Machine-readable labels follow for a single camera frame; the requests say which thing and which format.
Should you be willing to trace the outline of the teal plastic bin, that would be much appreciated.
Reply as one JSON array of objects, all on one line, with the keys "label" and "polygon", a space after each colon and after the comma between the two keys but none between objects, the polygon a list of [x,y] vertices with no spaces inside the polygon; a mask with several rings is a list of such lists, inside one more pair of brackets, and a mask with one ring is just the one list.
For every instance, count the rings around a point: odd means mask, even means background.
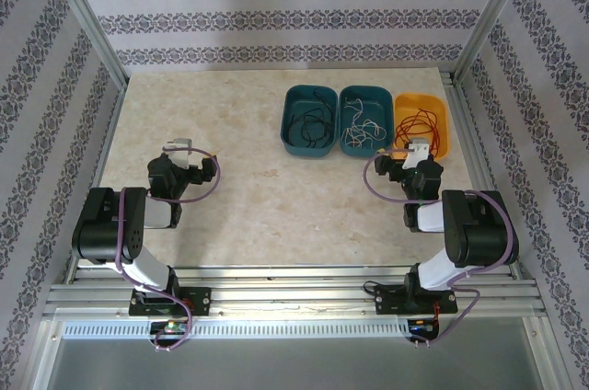
[{"label": "teal plastic bin", "polygon": [[308,158],[326,156],[336,142],[338,104],[337,93],[327,86],[291,87],[284,100],[280,132],[285,150]]},{"label": "teal plastic bin", "polygon": [[393,143],[393,97],[381,86],[347,86],[340,92],[338,121],[341,150],[371,157]]}]

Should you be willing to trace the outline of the orange plastic bin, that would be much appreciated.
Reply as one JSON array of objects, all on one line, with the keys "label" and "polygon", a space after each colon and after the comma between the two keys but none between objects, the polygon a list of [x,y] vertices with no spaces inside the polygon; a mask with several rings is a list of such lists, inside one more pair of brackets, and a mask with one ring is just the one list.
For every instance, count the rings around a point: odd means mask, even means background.
[{"label": "orange plastic bin", "polygon": [[422,137],[430,144],[435,160],[444,159],[450,150],[450,128],[446,102],[434,95],[402,93],[393,105],[394,142],[404,147],[410,139]]}]

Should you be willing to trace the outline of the grey metal panel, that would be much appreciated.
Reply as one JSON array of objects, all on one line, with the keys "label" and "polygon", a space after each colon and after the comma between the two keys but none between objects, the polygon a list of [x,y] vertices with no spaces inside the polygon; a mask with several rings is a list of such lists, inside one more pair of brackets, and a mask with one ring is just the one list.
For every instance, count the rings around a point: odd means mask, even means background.
[{"label": "grey metal panel", "polygon": [[394,338],[63,341],[34,390],[545,390],[519,344],[416,349]]}]

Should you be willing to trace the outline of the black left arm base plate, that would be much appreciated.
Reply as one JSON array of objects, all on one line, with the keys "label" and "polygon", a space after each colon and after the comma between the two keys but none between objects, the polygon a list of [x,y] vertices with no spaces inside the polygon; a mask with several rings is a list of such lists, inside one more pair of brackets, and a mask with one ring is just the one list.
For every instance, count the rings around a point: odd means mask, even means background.
[{"label": "black left arm base plate", "polygon": [[187,316],[186,309],[179,304],[182,301],[191,311],[192,316],[208,316],[212,303],[212,290],[205,287],[180,287],[176,301],[167,293],[140,292],[133,290],[129,304],[129,316],[153,316],[179,319]]}]

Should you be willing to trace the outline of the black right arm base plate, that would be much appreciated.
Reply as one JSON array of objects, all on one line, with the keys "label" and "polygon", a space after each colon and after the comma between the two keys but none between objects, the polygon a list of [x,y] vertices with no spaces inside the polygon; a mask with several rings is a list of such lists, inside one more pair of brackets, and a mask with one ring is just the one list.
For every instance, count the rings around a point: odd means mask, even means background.
[{"label": "black right arm base plate", "polygon": [[378,315],[452,315],[457,303],[451,291],[387,285],[375,287],[375,310]]}]

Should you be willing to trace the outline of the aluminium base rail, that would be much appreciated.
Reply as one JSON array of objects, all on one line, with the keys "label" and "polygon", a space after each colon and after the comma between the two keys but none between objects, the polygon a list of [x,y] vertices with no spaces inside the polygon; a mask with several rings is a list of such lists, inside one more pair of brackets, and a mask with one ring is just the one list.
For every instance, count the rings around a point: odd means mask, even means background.
[{"label": "aluminium base rail", "polygon": [[[373,298],[366,281],[401,284],[406,266],[258,266],[178,268],[183,286],[212,291],[210,315],[216,319],[336,319],[372,317]],[[479,290],[472,317],[544,316],[547,307],[536,281],[513,268],[462,280],[456,295],[464,309]],[[54,284],[42,315],[46,319],[125,318],[132,287],[114,271],[78,263],[64,284]]]}]

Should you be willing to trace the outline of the aluminium frame post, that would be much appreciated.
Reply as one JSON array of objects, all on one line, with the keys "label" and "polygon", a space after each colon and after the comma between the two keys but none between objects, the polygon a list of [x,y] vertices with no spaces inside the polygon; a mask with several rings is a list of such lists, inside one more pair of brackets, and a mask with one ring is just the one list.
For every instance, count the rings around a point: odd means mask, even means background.
[{"label": "aluminium frame post", "polygon": [[110,76],[115,81],[117,88],[125,89],[129,83],[129,76],[126,73],[117,53],[99,23],[98,17],[93,11],[88,0],[67,0],[75,13],[75,17],[81,28],[88,35],[93,47],[98,53],[100,60],[106,65]]},{"label": "aluminium frame post", "polygon": [[457,86],[464,80],[470,66],[474,63],[482,44],[487,39],[487,36],[498,20],[507,1],[508,0],[488,0],[483,7],[478,21],[457,59],[456,66],[450,73],[452,84],[454,86]]}]

